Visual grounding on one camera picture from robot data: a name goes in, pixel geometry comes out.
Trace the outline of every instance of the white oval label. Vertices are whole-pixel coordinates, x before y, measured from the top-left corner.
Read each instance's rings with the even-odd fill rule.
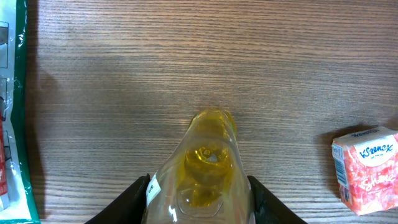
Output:
[[[390,135],[354,145],[359,161],[365,166],[375,167],[387,162],[396,154],[397,141]]]

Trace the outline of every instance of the green package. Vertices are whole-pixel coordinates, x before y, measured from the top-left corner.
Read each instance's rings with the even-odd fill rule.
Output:
[[[0,188],[0,223],[40,223],[25,149],[26,5],[0,0],[0,164],[5,163],[7,182],[6,193]]]

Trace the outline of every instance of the bottle body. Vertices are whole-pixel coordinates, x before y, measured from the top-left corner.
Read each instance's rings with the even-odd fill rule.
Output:
[[[197,114],[152,181],[159,189],[147,195],[142,223],[254,223],[251,187],[227,111]]]

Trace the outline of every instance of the brown tabletop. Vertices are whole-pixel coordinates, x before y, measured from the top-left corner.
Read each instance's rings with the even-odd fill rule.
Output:
[[[340,202],[333,137],[398,129],[398,3],[33,0],[26,128],[45,223],[83,223],[153,175],[209,106],[244,171],[309,223],[397,223]]]

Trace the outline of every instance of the kleenex logo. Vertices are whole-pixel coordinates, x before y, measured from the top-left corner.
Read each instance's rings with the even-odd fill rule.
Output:
[[[370,129],[370,130],[367,130],[367,131],[362,132],[362,133],[352,134],[351,136],[352,136],[352,137],[360,137],[360,136],[362,136],[362,135],[370,134],[370,133],[376,133],[376,132],[378,132],[378,131],[379,131],[378,129]]]
[[[385,152],[392,151],[392,145],[367,147],[363,152],[359,152],[359,154],[362,156],[363,159],[365,159],[368,156],[371,156],[380,151],[385,151]]]
[[[357,158],[365,166],[375,167],[396,154],[397,140],[393,135],[354,145]]]

